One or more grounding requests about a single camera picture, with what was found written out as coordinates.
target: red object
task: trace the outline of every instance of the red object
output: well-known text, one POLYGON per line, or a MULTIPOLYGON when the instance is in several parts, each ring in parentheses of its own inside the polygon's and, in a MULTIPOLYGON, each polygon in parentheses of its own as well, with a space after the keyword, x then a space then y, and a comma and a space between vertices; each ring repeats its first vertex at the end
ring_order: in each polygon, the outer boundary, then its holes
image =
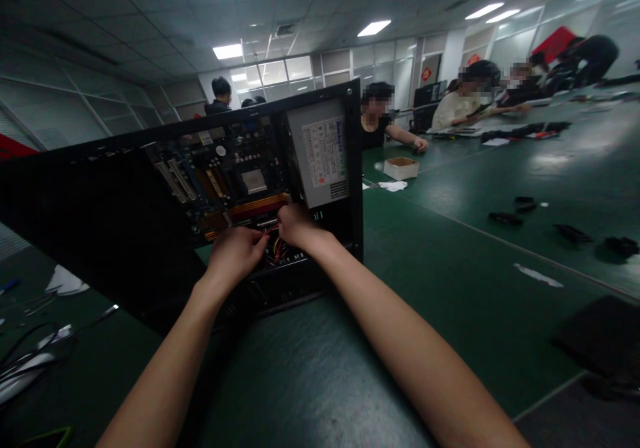
POLYGON ((480 58, 480 56, 477 53, 474 53, 472 54, 471 58, 469 58, 469 61, 467 62, 467 66, 471 66, 476 61, 480 61, 480 60, 482 60, 482 58, 480 58))
POLYGON ((430 76, 431 76, 431 70, 429 69, 429 67, 426 67, 425 70, 422 72, 422 81, 428 80, 430 76))
POLYGON ((33 148, 24 146, 22 143, 18 143, 16 140, 12 140, 9 137, 0 135, 0 160, 8 160, 11 158, 20 158, 23 156, 29 156, 39 153, 33 148))
POLYGON ((560 27, 554 31, 546 40, 534 49, 531 54, 538 51, 545 52, 545 61, 547 63, 555 60, 556 56, 567 49, 569 42, 576 37, 576 34, 566 27, 560 27))

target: pci slot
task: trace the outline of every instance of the pci slot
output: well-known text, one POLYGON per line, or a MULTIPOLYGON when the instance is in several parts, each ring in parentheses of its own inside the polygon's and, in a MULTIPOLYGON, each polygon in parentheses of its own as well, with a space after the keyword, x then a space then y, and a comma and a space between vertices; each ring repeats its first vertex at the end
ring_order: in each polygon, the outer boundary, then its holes
POLYGON ((207 174, 207 178, 209 178, 209 181, 211 182, 211 186, 213 186, 213 189, 215 190, 215 194, 218 195, 218 198, 224 198, 225 196, 224 194, 222 194, 222 190, 220 190, 220 185, 218 185, 218 182, 213 176, 211 170, 206 170, 205 173, 207 174))
POLYGON ((170 159, 168 161, 168 164, 169 164, 169 167, 171 168, 171 170, 173 171, 173 174, 178 179, 178 183, 180 183, 180 185, 182 185, 182 188, 184 188, 184 190, 185 190, 187 196, 189 197, 189 199, 192 200, 192 201, 197 200, 198 196, 195 194, 195 191, 193 190, 193 188, 189 184, 189 181, 184 177, 184 175, 180 171, 180 167, 178 166, 178 162, 172 158, 172 159, 170 159))
POLYGON ((167 168, 167 166, 162 161, 160 163, 154 163, 154 164, 155 164, 155 167, 158 168, 158 171, 162 173, 163 178, 171 188, 171 191, 173 192, 175 197, 178 198, 178 201, 180 203, 186 203, 187 197, 185 196, 185 192, 182 191, 182 188, 180 188, 180 186, 175 182, 171 172, 169 171, 169 168, 167 168))

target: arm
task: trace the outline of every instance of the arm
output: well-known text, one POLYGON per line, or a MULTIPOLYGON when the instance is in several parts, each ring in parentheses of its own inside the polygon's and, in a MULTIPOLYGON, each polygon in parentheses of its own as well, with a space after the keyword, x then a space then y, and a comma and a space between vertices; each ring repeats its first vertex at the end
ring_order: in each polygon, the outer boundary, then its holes
POLYGON ((283 207, 278 217, 280 236, 325 270, 441 446, 528 447, 465 362, 402 298, 299 207, 283 207))
POLYGON ((216 241, 206 273, 111 420, 99 448, 175 445, 213 321, 228 294, 262 258, 269 237, 261 236, 259 231, 230 228, 216 241))
POLYGON ((386 129, 387 134, 396 141, 404 143, 405 145, 414 145, 418 153, 422 153, 429 148, 429 142, 425 139, 417 137, 413 133, 403 130, 398 125, 389 125, 386 129))

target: white shirt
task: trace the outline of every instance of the white shirt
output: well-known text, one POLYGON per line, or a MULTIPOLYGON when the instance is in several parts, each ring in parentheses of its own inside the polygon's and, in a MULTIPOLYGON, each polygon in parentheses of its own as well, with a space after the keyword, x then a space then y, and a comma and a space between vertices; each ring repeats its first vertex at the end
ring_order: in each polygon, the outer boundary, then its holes
POLYGON ((428 133, 434 133, 451 128, 451 122, 456 118, 464 118, 480 108, 480 99, 476 95, 460 96, 453 91, 440 101, 433 114, 433 122, 428 133))

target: woman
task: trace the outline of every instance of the woman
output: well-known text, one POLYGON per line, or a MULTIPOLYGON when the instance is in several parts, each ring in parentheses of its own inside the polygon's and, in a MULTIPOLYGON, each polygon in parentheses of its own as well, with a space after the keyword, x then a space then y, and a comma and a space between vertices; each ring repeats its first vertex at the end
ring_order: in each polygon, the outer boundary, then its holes
POLYGON ((385 133, 391 138, 405 145, 413 145, 418 153, 429 148, 429 142, 416 135, 391 124, 391 117, 387 113, 393 96, 393 86, 383 81, 372 83, 365 89, 361 100, 362 116, 362 149, 382 146, 385 133))
POLYGON ((428 133, 435 133, 460 125, 470 126, 480 118, 499 115, 512 111, 528 111, 530 106, 522 105, 496 108, 488 107, 486 110, 477 110, 481 107, 479 94, 488 85, 493 85, 499 80, 499 71, 494 63, 480 60, 464 69, 458 77, 458 86, 447 96, 442 98, 438 108, 433 114, 433 123, 428 133))

